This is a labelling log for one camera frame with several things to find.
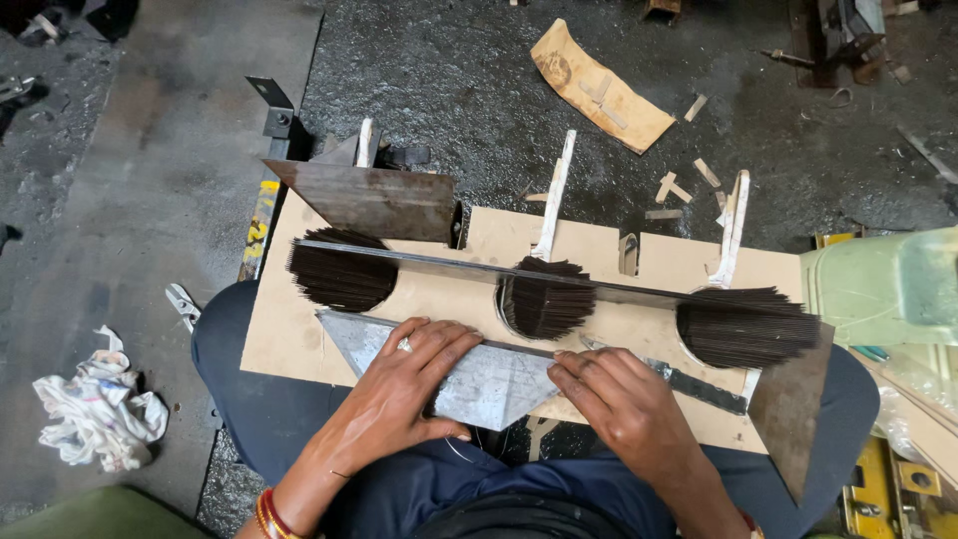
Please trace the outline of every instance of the red bangle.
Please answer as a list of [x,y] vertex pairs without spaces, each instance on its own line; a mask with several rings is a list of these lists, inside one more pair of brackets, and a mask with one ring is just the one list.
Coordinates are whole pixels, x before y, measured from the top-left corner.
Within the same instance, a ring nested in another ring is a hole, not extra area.
[[765,534],[762,533],[762,529],[759,525],[755,524],[755,519],[751,517],[748,513],[743,511],[740,507],[738,508],[741,517],[745,519],[745,525],[748,526],[748,529],[752,532],[750,535],[751,539],[765,539]]
[[256,500],[256,523],[266,539],[302,539],[293,533],[276,513],[272,488],[263,490]]

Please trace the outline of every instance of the white cloth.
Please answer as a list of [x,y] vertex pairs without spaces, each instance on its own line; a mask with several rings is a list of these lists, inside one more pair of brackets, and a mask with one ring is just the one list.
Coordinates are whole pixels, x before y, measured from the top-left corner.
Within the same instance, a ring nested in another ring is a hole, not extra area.
[[67,382],[47,376],[34,382],[36,394],[58,425],[45,427],[40,443],[60,450],[71,465],[100,456],[103,470],[135,470],[149,464],[147,444],[163,436],[170,412],[152,392],[137,395],[139,373],[130,371],[123,342],[103,326],[94,333],[110,337],[109,350],[97,350],[77,365]]

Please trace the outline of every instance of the dark blue pants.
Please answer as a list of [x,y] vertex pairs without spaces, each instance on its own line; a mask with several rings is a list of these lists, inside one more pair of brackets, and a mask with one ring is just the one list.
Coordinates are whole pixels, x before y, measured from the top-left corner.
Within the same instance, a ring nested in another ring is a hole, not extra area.
[[[240,371],[258,285],[237,283],[210,301],[196,324],[193,360],[243,461],[276,484],[350,389]],[[766,537],[797,538],[834,503],[877,414],[871,377],[836,346],[801,507],[768,456],[702,449],[732,501],[755,518]],[[367,466],[336,497],[323,529],[330,539],[404,537],[438,510],[509,489],[561,492],[604,509],[644,539],[674,536],[668,508],[611,453],[510,468],[454,438],[425,442]]]

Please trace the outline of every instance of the pliers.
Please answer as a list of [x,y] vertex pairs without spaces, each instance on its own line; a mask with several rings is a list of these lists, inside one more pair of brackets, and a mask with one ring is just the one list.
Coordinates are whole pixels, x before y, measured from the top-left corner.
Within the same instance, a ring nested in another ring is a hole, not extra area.
[[171,284],[167,286],[167,298],[170,300],[170,303],[173,304],[173,308],[176,309],[176,312],[183,317],[183,323],[186,324],[186,328],[192,333],[193,327],[199,319],[200,311],[199,308],[196,307],[196,304],[193,303],[190,295],[183,290],[183,287]]

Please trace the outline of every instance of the finger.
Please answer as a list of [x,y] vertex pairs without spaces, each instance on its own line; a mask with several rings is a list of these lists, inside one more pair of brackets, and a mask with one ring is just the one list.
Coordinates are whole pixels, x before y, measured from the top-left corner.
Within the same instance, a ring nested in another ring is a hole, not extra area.
[[410,365],[417,369],[425,368],[444,348],[468,333],[470,333],[469,328],[458,322],[454,322],[453,325],[443,329],[426,332],[425,337],[419,343],[410,343],[413,347],[413,354],[409,358]]
[[386,339],[386,343],[382,345],[380,354],[389,355],[396,352],[399,348],[399,342],[403,339],[406,339],[417,328],[423,327],[429,323],[429,316],[413,316],[407,318],[402,324],[393,328],[393,331],[389,332],[389,338]]
[[658,373],[656,373],[652,367],[625,348],[609,348],[608,350],[618,356],[619,359],[622,360],[622,363],[639,378],[643,380],[655,380],[658,378]]
[[457,437],[464,442],[472,440],[466,425],[445,417],[423,419],[416,425],[416,438],[419,442],[449,437]]
[[602,397],[610,407],[621,406],[627,402],[626,389],[600,364],[575,352],[556,352],[555,358],[595,394]]
[[452,320],[439,320],[416,328],[416,331],[409,336],[409,345],[412,346],[413,350],[417,350],[424,340],[429,337],[429,333],[451,327],[456,323]]
[[466,353],[482,342],[483,336],[479,332],[470,332],[460,336],[458,339],[443,348],[420,372],[422,388],[431,394],[436,390],[439,382],[445,378],[445,375],[456,366],[456,363],[462,359]]
[[612,375],[622,387],[634,391],[642,385],[642,378],[611,348],[602,348],[581,353],[587,360],[598,363]]
[[592,425],[600,425],[610,414],[608,405],[586,384],[572,375],[560,363],[555,363],[546,371],[549,380],[562,391],[565,398],[578,409]]

